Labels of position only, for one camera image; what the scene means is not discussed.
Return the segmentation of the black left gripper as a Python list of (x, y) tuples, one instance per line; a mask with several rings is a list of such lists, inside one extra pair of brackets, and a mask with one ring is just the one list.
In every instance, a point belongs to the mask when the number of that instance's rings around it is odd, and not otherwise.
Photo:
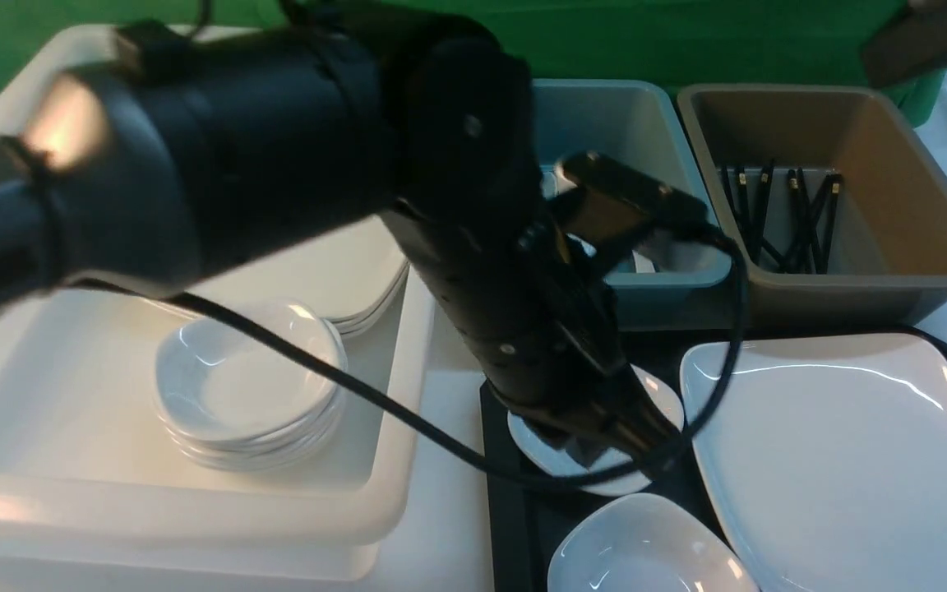
[(636, 378), (621, 346), (616, 297), (572, 238), (515, 248), (514, 277), (489, 304), (486, 376), (493, 394), (549, 445), (586, 460), (608, 447), (635, 467), (664, 465), (680, 430)]

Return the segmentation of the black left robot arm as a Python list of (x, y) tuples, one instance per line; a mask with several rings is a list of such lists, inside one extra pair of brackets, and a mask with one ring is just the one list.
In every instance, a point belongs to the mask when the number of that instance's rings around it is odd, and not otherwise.
[[(652, 232), (700, 238), (703, 206), (595, 151), (542, 195), (529, 65), (466, 16), (286, 2), (289, 26), (210, 44), (142, 21), (117, 59), (60, 72), (0, 137), (0, 314), (93, 286), (252, 337), (467, 464), (534, 488), (672, 467), (674, 428), (636, 382), (605, 277)], [(549, 445), (624, 467), (531, 479), (490, 465), (375, 387), (189, 289), (380, 216), (481, 364)]]

